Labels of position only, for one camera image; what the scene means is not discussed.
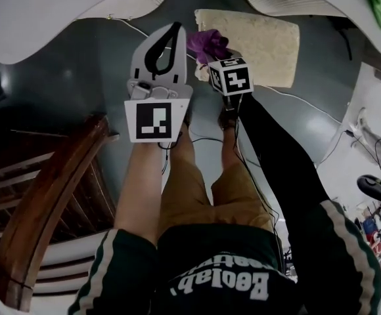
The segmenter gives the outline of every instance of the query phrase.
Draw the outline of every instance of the leg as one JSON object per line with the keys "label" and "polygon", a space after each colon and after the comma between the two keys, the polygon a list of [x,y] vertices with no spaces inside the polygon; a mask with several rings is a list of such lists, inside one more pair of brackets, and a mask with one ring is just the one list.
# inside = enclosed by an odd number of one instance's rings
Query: leg
{"label": "leg", "polygon": [[[316,168],[303,147],[252,95],[243,97],[239,117],[288,227],[293,221],[297,224],[298,217],[329,200]],[[303,198],[303,204],[298,204],[299,198]]]}
{"label": "leg", "polygon": [[170,174],[162,194],[159,236],[171,226],[211,222],[212,207],[185,124],[181,132],[176,146],[170,150]]}
{"label": "leg", "polygon": [[154,245],[162,197],[161,158],[162,150],[157,144],[134,145],[114,221],[114,228],[143,237]]}
{"label": "leg", "polygon": [[220,122],[220,126],[226,128],[221,151],[223,174],[212,186],[215,221],[257,226],[272,232],[267,201],[258,195],[249,172],[239,159],[242,156],[235,143],[235,125],[235,120],[229,125]]}

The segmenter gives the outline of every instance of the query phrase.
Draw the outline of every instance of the gray floor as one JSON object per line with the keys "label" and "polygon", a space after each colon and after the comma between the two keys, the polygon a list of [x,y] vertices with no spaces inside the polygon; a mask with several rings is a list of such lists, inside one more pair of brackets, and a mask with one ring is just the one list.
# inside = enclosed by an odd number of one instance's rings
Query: gray floor
{"label": "gray floor", "polygon": [[[146,33],[180,21],[188,31],[196,31],[195,9],[225,9],[256,12],[246,0],[166,0],[148,16],[132,20]],[[325,17],[292,16],[283,18],[300,27],[300,53],[294,86],[284,89],[310,101],[342,120],[361,63],[364,43],[358,30],[347,31],[353,61],[348,60],[346,45]],[[13,123],[30,128],[58,127],[80,123],[95,111],[106,112],[113,131],[121,139],[105,146],[99,157],[112,195],[117,197],[131,151],[123,102],[127,98],[126,81],[133,51],[144,37],[115,20],[78,20],[66,28],[45,48],[27,60],[0,65],[3,86],[9,99],[6,105],[28,107]],[[221,137],[216,120],[221,107],[218,94],[207,83],[193,76],[194,62],[189,60],[188,83],[194,87],[192,130],[199,135]],[[338,125],[327,116],[299,100],[277,95],[256,87],[256,98],[274,118],[306,149],[313,161],[325,154]],[[266,136],[265,143],[274,143]],[[255,159],[244,133],[242,146]],[[209,186],[220,174],[216,142],[198,142],[198,164]],[[283,178],[296,174],[283,169]],[[258,182],[265,184],[261,171],[254,167]],[[267,196],[274,200],[269,189]]]}

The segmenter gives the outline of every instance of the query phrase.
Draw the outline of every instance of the black cable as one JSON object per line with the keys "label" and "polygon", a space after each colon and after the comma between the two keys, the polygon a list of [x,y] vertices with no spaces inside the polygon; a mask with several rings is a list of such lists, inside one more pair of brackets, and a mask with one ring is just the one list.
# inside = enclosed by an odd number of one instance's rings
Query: black cable
{"label": "black cable", "polygon": [[[237,139],[238,139],[238,122],[237,122],[237,125],[236,125],[236,127],[235,127],[235,146],[234,146],[234,148],[233,148],[233,150],[234,150],[234,152],[235,152],[235,154],[236,154],[236,156],[238,157],[238,159],[243,163],[243,165],[245,166],[245,168],[246,168],[246,170],[249,172],[249,175],[250,175],[250,177],[252,178],[252,181],[253,181],[253,183],[254,183],[254,185],[255,185],[255,180],[254,180],[254,177],[253,177],[253,175],[252,175],[252,172],[250,171],[250,169],[249,169],[249,166],[248,166],[248,164],[246,163],[246,160],[244,159],[244,158],[242,158],[242,157],[240,157],[237,153],[236,153],[236,151],[235,151],[235,148],[236,148],[236,146],[237,146]],[[261,196],[261,197],[263,197],[263,194],[259,191],[259,188],[255,185],[255,188],[256,188],[256,191],[258,192],[258,194]],[[268,206],[268,208],[270,208],[270,210],[272,210],[273,212],[275,212],[277,215],[278,215],[278,218],[280,217],[280,214],[277,212],[277,211],[275,211],[271,206],[269,206],[269,204],[268,203],[266,203],[266,200],[265,200],[265,204]],[[271,214],[270,212],[269,212],[269,214],[274,218],[274,228],[275,228],[275,226],[277,225],[277,218],[273,215],[273,214]]]}
{"label": "black cable", "polygon": [[163,147],[160,143],[158,143],[158,147],[160,147],[163,150],[171,150],[177,146],[177,143],[179,142],[180,137],[182,136],[182,132],[179,132],[179,136],[177,137],[176,142],[170,143],[168,147]]}
{"label": "black cable", "polygon": [[246,159],[246,161],[247,161],[248,163],[251,163],[252,165],[255,165],[255,166],[258,167],[258,168],[261,168],[261,166],[258,165],[256,162],[250,161],[249,159]]}
{"label": "black cable", "polygon": [[378,163],[378,161],[374,158],[374,156],[373,156],[373,154],[371,154],[370,152],[369,152],[369,150],[366,148],[366,146],[358,139],[358,138],[356,138],[354,135],[352,136],[355,140],[357,140],[363,147],[364,147],[364,149],[367,151],[367,153],[369,153],[370,155],[371,155],[371,157],[373,158],[373,160],[375,160],[375,162],[377,162]]}
{"label": "black cable", "polygon": [[249,173],[249,175],[250,175],[250,178],[252,179],[252,182],[253,182],[253,184],[254,184],[254,186],[255,186],[256,192],[257,192],[258,195],[262,198],[262,199],[261,199],[261,203],[262,203],[262,205],[265,203],[266,206],[267,206],[272,212],[274,212],[274,213],[276,213],[276,214],[278,215],[278,217],[276,217],[274,214],[270,213],[269,210],[265,208],[265,206],[263,206],[263,208],[265,209],[265,211],[268,212],[269,215],[270,215],[271,217],[274,218],[274,227],[273,227],[273,228],[274,228],[274,233],[275,233],[275,235],[278,237],[278,234],[277,234],[277,231],[275,230],[275,228],[277,227],[277,223],[278,223],[278,220],[279,220],[279,218],[280,218],[280,214],[279,214],[277,211],[275,211],[275,210],[274,210],[274,209],[267,203],[267,200],[264,198],[263,193],[259,190],[258,186],[256,185],[255,179],[254,179],[254,177],[253,177],[253,175],[252,175],[252,172],[250,171],[249,166],[248,166],[248,164],[246,163],[246,161],[245,161],[242,157],[239,157],[239,155],[238,155],[236,152],[235,152],[235,154],[236,154],[236,156],[238,157],[238,159],[243,163],[243,166],[246,168],[246,170],[248,171],[248,173]]}
{"label": "black cable", "polygon": [[223,143],[222,140],[220,140],[220,139],[216,139],[216,138],[199,138],[199,139],[193,140],[192,143],[194,143],[194,142],[198,142],[198,141],[200,141],[200,140],[212,140],[212,141],[218,141],[218,142]]}
{"label": "black cable", "polygon": [[325,157],[325,158],[320,162],[320,164],[318,164],[317,166],[320,166],[322,163],[324,163],[324,162],[325,162],[325,161],[332,155],[332,153],[335,152],[335,149],[336,149],[336,147],[338,146],[338,144],[340,143],[341,137],[342,137],[342,135],[343,135],[344,133],[345,133],[345,131],[342,131],[342,132],[341,132],[340,136],[338,137],[338,141],[337,141],[336,144],[335,144],[334,149],[333,149],[333,150],[331,151],[331,153],[329,153],[328,156]]}
{"label": "black cable", "polygon": [[166,172],[168,162],[169,162],[169,151],[166,150],[166,162],[164,163],[164,167],[162,169],[162,175],[164,175],[164,173]]}

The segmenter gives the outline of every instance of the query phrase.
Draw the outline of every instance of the white wall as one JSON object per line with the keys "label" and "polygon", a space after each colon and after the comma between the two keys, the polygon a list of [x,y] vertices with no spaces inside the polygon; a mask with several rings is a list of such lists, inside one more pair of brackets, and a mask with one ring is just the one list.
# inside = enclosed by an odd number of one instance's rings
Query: white wall
{"label": "white wall", "polygon": [[[367,109],[366,119],[372,131],[381,136],[381,81],[374,77],[373,68],[367,64],[361,66],[353,98],[326,155],[335,147],[340,133],[346,129],[351,130],[349,124],[357,121],[359,110],[363,107]],[[334,153],[317,169],[330,198],[338,198],[337,201],[349,209],[348,215],[351,217],[358,204],[370,200],[358,189],[357,178],[365,174],[381,178],[379,167],[369,163],[351,147],[354,141],[343,134]]]}

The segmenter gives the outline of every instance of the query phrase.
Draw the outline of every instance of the foot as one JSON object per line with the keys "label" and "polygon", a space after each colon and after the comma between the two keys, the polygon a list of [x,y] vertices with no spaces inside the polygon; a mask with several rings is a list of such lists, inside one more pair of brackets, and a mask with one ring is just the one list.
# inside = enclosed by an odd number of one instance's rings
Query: foot
{"label": "foot", "polygon": [[218,117],[218,125],[224,131],[229,128],[235,128],[237,123],[237,111],[229,110],[227,111],[225,107],[221,110]]}

